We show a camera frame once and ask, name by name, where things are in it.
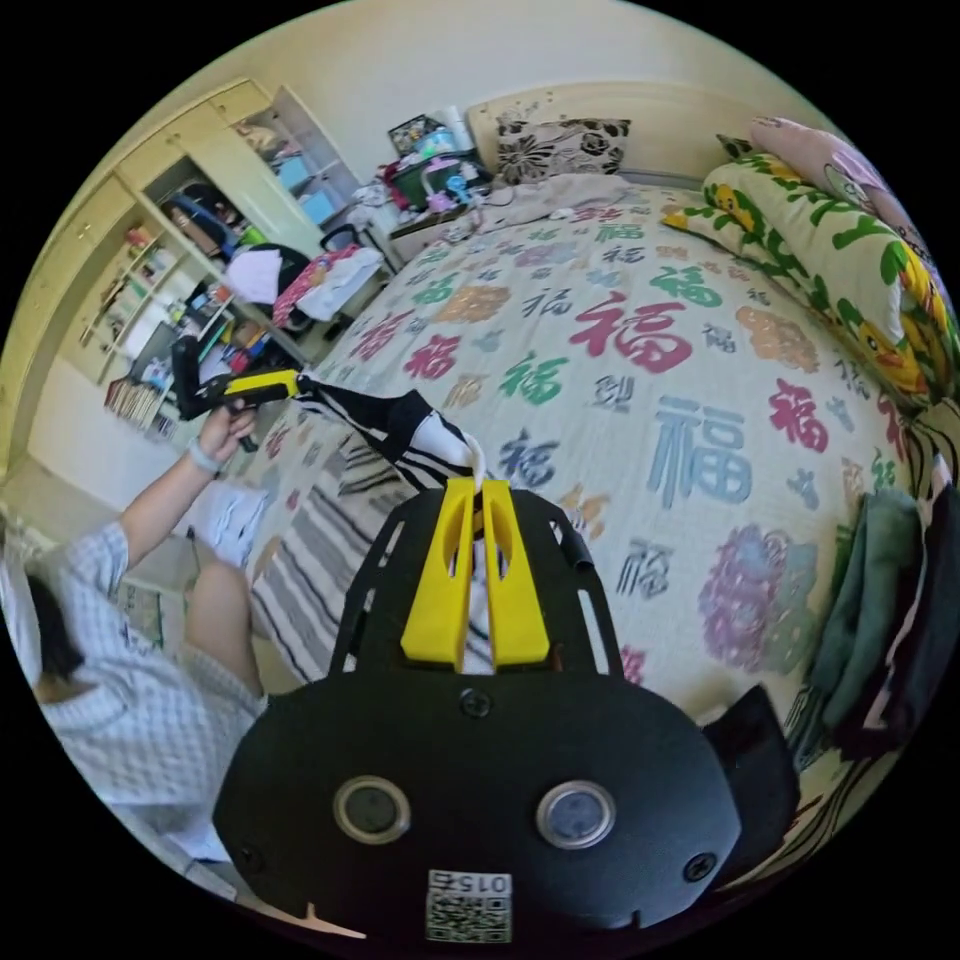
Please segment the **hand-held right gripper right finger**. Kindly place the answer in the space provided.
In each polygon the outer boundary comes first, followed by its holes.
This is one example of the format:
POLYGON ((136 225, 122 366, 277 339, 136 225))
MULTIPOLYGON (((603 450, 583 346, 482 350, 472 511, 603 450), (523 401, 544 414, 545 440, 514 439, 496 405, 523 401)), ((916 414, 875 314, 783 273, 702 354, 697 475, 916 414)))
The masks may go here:
POLYGON ((482 485, 488 636, 495 667, 544 663, 549 640, 509 485, 482 485))

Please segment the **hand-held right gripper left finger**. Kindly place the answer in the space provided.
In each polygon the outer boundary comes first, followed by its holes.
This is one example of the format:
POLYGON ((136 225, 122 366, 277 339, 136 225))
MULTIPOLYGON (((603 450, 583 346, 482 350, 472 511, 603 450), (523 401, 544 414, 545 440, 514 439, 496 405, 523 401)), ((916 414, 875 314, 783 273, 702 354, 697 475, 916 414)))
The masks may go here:
POLYGON ((474 558, 475 482, 452 479, 439 506, 400 646, 413 663, 463 666, 474 558))

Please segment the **person's left hand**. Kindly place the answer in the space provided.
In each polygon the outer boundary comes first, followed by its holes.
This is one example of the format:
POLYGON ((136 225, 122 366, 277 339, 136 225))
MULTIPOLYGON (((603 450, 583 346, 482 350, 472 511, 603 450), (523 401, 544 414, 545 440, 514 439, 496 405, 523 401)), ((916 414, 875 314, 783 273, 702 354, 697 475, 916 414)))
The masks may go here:
POLYGON ((253 432, 256 414, 243 407, 220 407, 207 415, 197 437, 191 442, 191 457, 211 473, 222 471, 253 432))

